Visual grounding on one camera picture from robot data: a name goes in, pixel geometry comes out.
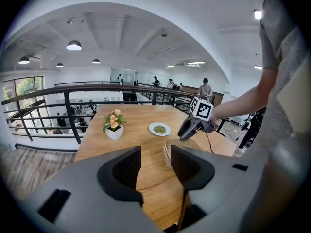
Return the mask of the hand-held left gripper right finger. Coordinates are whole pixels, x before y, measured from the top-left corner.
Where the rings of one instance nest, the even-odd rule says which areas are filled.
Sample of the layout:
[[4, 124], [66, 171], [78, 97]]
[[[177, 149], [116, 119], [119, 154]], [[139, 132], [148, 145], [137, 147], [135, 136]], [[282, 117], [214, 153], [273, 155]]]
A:
[[254, 197], [268, 157], [259, 151], [229, 157], [171, 147], [171, 166], [183, 187], [180, 233], [258, 233]]

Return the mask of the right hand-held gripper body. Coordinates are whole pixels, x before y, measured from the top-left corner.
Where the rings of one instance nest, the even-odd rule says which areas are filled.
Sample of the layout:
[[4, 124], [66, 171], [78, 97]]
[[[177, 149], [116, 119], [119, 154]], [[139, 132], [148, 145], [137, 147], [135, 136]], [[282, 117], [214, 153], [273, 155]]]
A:
[[190, 125], [197, 131], [213, 132], [216, 127], [210, 119], [212, 110], [213, 105], [206, 99], [194, 97], [190, 104]]

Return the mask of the large window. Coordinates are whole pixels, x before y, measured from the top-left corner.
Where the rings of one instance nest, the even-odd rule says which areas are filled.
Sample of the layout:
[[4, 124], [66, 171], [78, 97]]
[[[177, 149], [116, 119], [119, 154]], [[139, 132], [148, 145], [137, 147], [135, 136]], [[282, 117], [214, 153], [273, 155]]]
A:
[[[43, 89], [44, 85], [42, 76], [13, 79], [3, 82], [3, 97], [4, 100], [8, 100], [16, 96], [29, 94]], [[44, 96], [23, 99], [19, 101], [19, 105], [20, 108], [26, 108], [43, 99]]]

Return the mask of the white plate of green beans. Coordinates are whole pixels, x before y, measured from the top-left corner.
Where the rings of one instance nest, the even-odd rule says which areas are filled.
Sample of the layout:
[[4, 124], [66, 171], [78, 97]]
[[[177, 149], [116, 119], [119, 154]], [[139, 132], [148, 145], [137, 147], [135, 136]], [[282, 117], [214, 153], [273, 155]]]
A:
[[168, 136], [171, 134], [170, 127], [164, 123], [159, 122], [151, 123], [149, 125], [149, 131], [157, 136]]

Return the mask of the orange flowers in white pot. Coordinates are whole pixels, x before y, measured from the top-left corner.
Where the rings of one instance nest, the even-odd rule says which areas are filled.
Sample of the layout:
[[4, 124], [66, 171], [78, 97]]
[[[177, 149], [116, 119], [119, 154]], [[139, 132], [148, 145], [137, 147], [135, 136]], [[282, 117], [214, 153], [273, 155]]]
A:
[[115, 109], [110, 111], [103, 122], [103, 133], [111, 140], [117, 141], [123, 134], [123, 127], [126, 122], [123, 119], [121, 110]]

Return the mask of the person's grey shirt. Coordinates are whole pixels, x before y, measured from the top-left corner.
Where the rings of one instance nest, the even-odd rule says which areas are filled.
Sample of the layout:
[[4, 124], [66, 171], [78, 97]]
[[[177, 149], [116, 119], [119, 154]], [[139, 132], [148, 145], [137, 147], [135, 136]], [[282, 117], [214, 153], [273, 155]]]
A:
[[281, 0], [264, 0], [262, 11], [260, 82], [268, 89], [267, 109], [249, 151], [271, 150], [311, 128], [311, 52]]

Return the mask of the person's right forearm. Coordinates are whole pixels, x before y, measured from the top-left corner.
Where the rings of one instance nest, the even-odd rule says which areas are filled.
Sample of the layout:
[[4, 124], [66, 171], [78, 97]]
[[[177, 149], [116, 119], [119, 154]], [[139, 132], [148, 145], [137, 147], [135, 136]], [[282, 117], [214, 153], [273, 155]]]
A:
[[231, 101], [214, 107], [210, 121], [216, 124], [218, 119], [243, 116], [267, 106], [269, 94], [275, 86], [277, 75], [278, 71], [275, 69], [263, 69], [257, 86]]

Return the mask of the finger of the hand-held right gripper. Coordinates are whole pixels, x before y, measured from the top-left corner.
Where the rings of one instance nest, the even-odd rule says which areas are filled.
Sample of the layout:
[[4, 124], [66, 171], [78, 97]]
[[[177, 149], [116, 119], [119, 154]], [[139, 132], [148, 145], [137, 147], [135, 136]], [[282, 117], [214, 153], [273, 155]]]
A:
[[178, 136], [180, 138], [191, 138], [197, 132], [198, 119], [192, 116], [187, 117], [182, 123]]
[[199, 130], [201, 130], [201, 125], [189, 125], [182, 126], [179, 129], [179, 138], [181, 141], [186, 141], [193, 137]]

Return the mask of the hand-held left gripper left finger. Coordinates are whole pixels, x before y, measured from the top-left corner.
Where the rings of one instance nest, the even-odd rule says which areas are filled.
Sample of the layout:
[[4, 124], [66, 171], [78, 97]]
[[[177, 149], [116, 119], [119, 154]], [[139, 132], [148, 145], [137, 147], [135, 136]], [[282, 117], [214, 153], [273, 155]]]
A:
[[72, 163], [33, 191], [23, 209], [44, 233], [160, 233], [136, 190], [140, 168], [139, 146]]

